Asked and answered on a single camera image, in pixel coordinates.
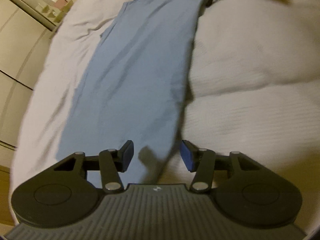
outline white duvet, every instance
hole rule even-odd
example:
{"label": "white duvet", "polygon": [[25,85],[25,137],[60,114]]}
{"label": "white duvet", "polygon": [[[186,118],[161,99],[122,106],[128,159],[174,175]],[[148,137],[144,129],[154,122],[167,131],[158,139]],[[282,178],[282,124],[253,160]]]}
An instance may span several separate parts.
{"label": "white duvet", "polygon": [[[25,114],[11,192],[56,162],[61,132],[100,34],[123,2],[79,0],[54,37]],[[182,137],[242,151],[302,191],[296,224],[320,223],[320,0],[222,0],[199,18]],[[160,182],[190,183],[182,160]]]}

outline blue cloth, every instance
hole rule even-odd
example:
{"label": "blue cloth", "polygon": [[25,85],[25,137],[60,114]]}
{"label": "blue cloth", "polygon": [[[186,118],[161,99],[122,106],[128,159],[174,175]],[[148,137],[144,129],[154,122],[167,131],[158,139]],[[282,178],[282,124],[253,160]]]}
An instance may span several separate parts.
{"label": "blue cloth", "polygon": [[[123,184],[155,182],[175,142],[204,0],[124,3],[75,91],[57,160],[134,143]],[[101,187],[99,172],[88,181]]]}

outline logo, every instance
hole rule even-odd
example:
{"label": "logo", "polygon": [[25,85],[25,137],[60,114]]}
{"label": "logo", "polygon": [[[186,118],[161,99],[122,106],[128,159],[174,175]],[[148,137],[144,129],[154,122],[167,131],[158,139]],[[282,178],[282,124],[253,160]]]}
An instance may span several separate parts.
{"label": "logo", "polygon": [[156,187],[153,188],[153,190],[158,192],[158,191],[162,190],[162,188],[160,188],[159,186],[156,186]]}

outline drawer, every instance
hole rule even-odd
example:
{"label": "drawer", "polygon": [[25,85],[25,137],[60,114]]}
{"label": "drawer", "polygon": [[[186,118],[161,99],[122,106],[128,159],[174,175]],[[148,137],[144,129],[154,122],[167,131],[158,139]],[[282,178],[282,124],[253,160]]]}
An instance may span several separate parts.
{"label": "drawer", "polygon": [[12,95],[7,99],[0,118],[0,140],[17,146],[21,121],[28,107],[32,91],[25,86],[14,82]]}
{"label": "drawer", "polygon": [[51,35],[51,31],[44,31],[30,53],[26,64],[22,67],[20,75],[17,77],[17,80],[32,89],[35,87],[38,77],[43,70],[44,61],[50,47]]}
{"label": "drawer", "polygon": [[10,0],[0,0],[0,30],[4,24],[12,17],[15,12],[18,11],[18,6],[16,6]]}
{"label": "drawer", "polygon": [[2,112],[4,110],[7,97],[10,93],[10,89],[12,88],[14,83],[15,83],[14,80],[0,73],[0,127],[1,127]]}
{"label": "drawer", "polygon": [[0,165],[10,168],[13,159],[14,150],[0,145]]}
{"label": "drawer", "polygon": [[18,9],[0,29],[0,70],[16,78],[46,28]]}

